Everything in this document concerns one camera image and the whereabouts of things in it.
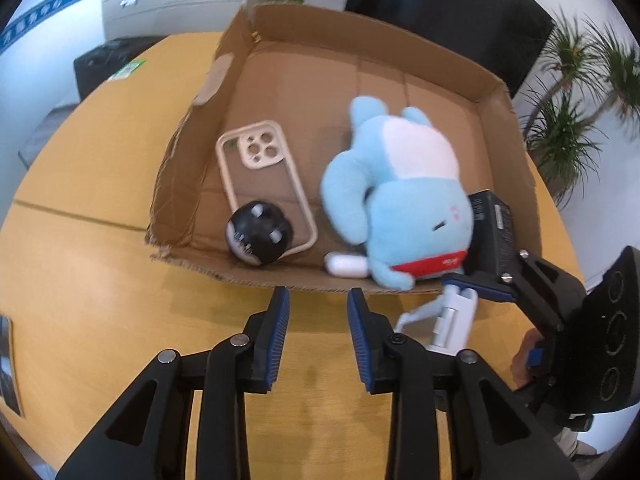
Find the person's right hand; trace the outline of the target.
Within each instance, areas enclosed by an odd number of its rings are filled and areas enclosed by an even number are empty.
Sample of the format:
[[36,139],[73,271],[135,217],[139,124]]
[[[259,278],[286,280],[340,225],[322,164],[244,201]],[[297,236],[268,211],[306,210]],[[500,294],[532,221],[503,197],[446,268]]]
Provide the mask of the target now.
[[536,348],[537,342],[543,339],[544,336],[536,328],[532,328],[525,333],[520,348],[515,353],[510,366],[510,372],[516,388],[524,387],[532,379],[527,368],[528,356]]

